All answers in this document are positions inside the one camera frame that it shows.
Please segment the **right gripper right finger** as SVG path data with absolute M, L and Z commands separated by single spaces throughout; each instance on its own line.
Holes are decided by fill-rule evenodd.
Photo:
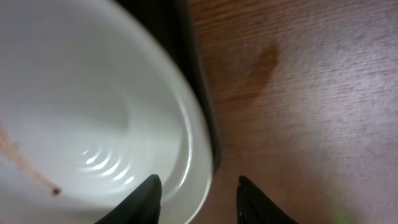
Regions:
M 244 175 L 238 179 L 236 210 L 238 224 L 298 224 Z

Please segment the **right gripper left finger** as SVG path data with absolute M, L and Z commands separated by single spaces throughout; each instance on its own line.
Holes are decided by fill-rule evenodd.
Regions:
M 161 179 L 152 174 L 95 224 L 158 224 L 161 197 Z

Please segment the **white plate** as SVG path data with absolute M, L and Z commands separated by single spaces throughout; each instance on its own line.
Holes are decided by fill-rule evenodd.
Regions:
M 114 1 L 1 2 L 1 222 L 95 223 L 152 174 L 190 223 L 213 172 L 203 112 Z

